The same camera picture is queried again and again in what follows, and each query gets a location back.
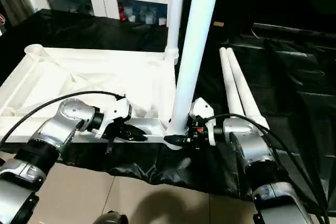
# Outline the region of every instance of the silver arm segment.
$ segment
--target silver arm segment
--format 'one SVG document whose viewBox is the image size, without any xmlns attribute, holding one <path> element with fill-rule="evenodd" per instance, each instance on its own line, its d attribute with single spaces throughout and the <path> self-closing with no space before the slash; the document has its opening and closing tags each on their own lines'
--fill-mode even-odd
<svg viewBox="0 0 336 224">
<path fill-rule="evenodd" d="M 95 109 L 78 99 L 63 101 L 56 115 L 32 135 L 32 138 L 54 146 L 60 153 L 73 139 L 76 131 L 85 131 L 93 120 Z"/>
<path fill-rule="evenodd" d="M 126 98 L 115 101 L 112 108 L 113 113 L 107 111 L 104 115 L 78 99 L 62 101 L 56 115 L 0 167 L 0 224 L 28 222 L 38 202 L 35 192 L 77 131 L 97 130 L 96 138 L 101 138 L 109 124 L 130 118 L 132 107 Z"/>
</svg>

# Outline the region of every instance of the black cable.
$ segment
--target black cable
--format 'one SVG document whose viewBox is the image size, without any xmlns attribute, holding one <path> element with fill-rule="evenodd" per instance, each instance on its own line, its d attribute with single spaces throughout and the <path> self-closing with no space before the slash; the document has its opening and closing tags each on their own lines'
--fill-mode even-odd
<svg viewBox="0 0 336 224">
<path fill-rule="evenodd" d="M 302 169 L 302 167 L 300 166 L 300 164 L 296 161 L 296 159 L 292 155 L 290 149 L 285 145 L 285 143 L 282 141 L 282 139 L 279 138 L 274 132 L 272 132 L 270 129 L 268 129 L 268 128 L 266 128 L 266 127 L 258 124 L 257 122 L 255 122 L 254 120 L 252 120 L 252 119 L 250 119 L 250 118 L 248 118 L 246 116 L 239 115 L 239 114 L 233 114 L 233 113 L 214 115 L 214 116 L 211 116 L 209 118 L 205 118 L 203 120 L 203 122 L 207 122 L 209 120 L 212 120 L 212 119 L 215 119 L 215 118 L 221 118 L 221 117 L 228 118 L 230 116 L 241 118 L 241 119 L 243 119 L 243 120 L 245 120 L 245 121 L 253 124 L 257 129 L 259 129 L 263 133 L 263 135 L 265 136 L 265 138 L 267 139 L 267 142 L 269 142 L 268 145 L 272 148 L 276 160 L 278 159 L 277 162 L 279 163 L 279 165 L 281 165 L 279 155 L 278 155 L 276 149 L 272 146 L 271 141 L 269 140 L 269 138 L 267 136 L 267 133 L 269 133 L 281 145 L 281 147 L 286 151 L 287 155 L 289 156 L 289 158 L 291 159 L 291 161 L 294 163 L 296 169 L 299 171 L 299 173 L 301 174 L 301 176 L 305 180 L 306 184 L 308 185 L 309 189 L 313 193 L 313 195 L 314 195 L 314 197 L 315 197 L 315 199 L 316 199 L 316 201 L 317 201 L 320 209 L 322 210 L 322 214 L 323 214 L 323 218 L 324 218 L 324 223 L 325 224 L 329 224 L 328 213 L 327 213 L 327 210 L 325 208 L 325 203 L 324 203 L 324 200 L 327 202 L 325 196 L 324 196 L 324 199 L 323 199 L 323 198 L 320 197 L 319 193 L 317 193 L 315 191 L 313 184 L 310 182 L 310 180 L 307 177 L 307 175 L 305 174 L 304 170 Z"/>
<path fill-rule="evenodd" d="M 40 105 L 39 107 L 33 109 L 32 111 L 30 111 L 28 114 L 26 114 L 23 118 L 21 118 L 5 135 L 4 137 L 1 139 L 0 141 L 0 150 L 3 147 L 3 145 L 5 144 L 6 140 L 8 139 L 8 137 L 16 130 L 16 128 L 18 128 L 24 121 L 26 121 L 29 117 L 31 117 L 33 114 L 35 114 L 36 112 L 38 112 L 39 110 L 45 108 L 46 106 L 49 106 L 55 102 L 61 101 L 63 99 L 66 98 L 70 98 L 70 97 L 75 97 L 78 95 L 82 95 L 82 94 L 107 94 L 107 95 L 112 95 L 114 96 L 117 100 L 122 99 L 123 97 L 121 95 L 118 94 L 114 94 L 111 92 L 106 92 L 106 91 L 81 91 L 81 92 L 76 92 L 73 94 L 67 94 L 67 95 L 63 95 L 62 97 L 58 97 L 55 98 L 49 102 L 46 102 L 42 105 Z"/>
</svg>

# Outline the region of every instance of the robotic arm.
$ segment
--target robotic arm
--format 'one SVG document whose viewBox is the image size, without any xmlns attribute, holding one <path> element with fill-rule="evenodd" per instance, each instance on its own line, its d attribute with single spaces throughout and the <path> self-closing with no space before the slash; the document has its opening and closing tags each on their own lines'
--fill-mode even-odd
<svg viewBox="0 0 336 224">
<path fill-rule="evenodd" d="M 80 100 L 64 100 L 56 115 L 32 135 L 13 159 L 1 166 L 0 224 L 28 222 L 39 200 L 35 193 L 77 131 L 94 132 L 96 138 L 110 132 L 112 138 L 120 136 L 133 139 L 131 131 L 124 130 L 132 127 L 124 124 L 130 119 L 131 111 L 126 98 L 118 100 L 104 114 Z M 188 135 L 166 136 L 164 140 L 177 146 L 193 148 L 225 142 L 234 148 L 253 191 L 258 210 L 258 214 L 253 217 L 255 224 L 313 224 L 288 182 L 287 173 L 281 171 L 258 129 L 239 118 L 226 119 L 223 126 L 216 126 L 215 119 L 203 123 L 204 118 L 213 115 L 210 105 L 203 99 L 197 99 L 190 111 L 193 125 Z"/>
<path fill-rule="evenodd" d="M 131 117 L 126 98 L 103 114 L 77 99 L 64 100 L 56 115 L 32 135 L 16 156 L 0 167 L 0 223 L 24 224 L 33 214 L 40 189 L 76 131 L 96 131 L 101 138 L 109 125 L 118 127 Z"/>
<path fill-rule="evenodd" d="M 190 111 L 193 123 L 188 135 L 168 136 L 165 140 L 183 147 L 202 148 L 216 142 L 231 146 L 252 189 L 258 211 L 253 216 L 255 224 L 313 224 L 289 182 L 287 172 L 280 169 L 258 129 L 240 118 L 227 118 L 223 126 L 216 126 L 215 119 L 203 122 L 213 115 L 210 105 L 202 98 L 197 99 Z"/>
</svg>

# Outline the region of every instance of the black plastic sheet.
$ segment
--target black plastic sheet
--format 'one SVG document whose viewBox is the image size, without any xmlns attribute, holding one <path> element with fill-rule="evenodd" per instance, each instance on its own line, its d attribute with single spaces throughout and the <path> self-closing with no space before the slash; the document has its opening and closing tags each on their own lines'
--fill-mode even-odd
<svg viewBox="0 0 336 224">
<path fill-rule="evenodd" d="M 164 27 L 42 10 L 0 38 L 1 57 L 6 58 L 0 80 L 7 78 L 30 44 L 163 51 L 166 36 Z M 336 216 L 334 51 L 271 40 L 264 44 L 260 49 L 234 47 L 234 52 L 270 128 L 291 149 L 316 190 L 326 195 L 329 214 Z M 203 97 L 215 114 L 228 112 L 218 50 L 219 46 L 207 44 L 195 91 L 195 98 Z M 307 197 L 305 202 L 315 201 L 288 155 L 274 144 L 291 179 Z M 18 147 L 6 144 L 4 150 L 15 152 Z M 71 144 L 62 162 L 150 184 L 250 199 L 236 153 L 224 144 L 198 151 L 172 151 L 163 144 L 118 143 L 109 155 L 105 150 L 106 145 L 101 143 Z"/>
</svg>

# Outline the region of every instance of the floor tile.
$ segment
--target floor tile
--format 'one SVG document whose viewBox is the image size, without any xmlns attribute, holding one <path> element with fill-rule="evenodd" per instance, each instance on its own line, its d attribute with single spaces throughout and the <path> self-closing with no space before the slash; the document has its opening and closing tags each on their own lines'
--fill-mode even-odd
<svg viewBox="0 0 336 224">
<path fill-rule="evenodd" d="M 130 224 L 207 224 L 209 195 L 184 188 L 116 177 L 104 212 L 113 209 Z"/>
<path fill-rule="evenodd" d="M 254 224 L 256 212 L 253 202 L 210 195 L 211 224 Z"/>
<path fill-rule="evenodd" d="M 2 158 L 4 161 L 9 160 L 10 158 L 13 158 L 15 154 L 0 152 L 0 158 Z"/>
<path fill-rule="evenodd" d="M 38 192 L 29 224 L 92 224 L 103 212 L 114 177 L 56 164 Z"/>
</svg>

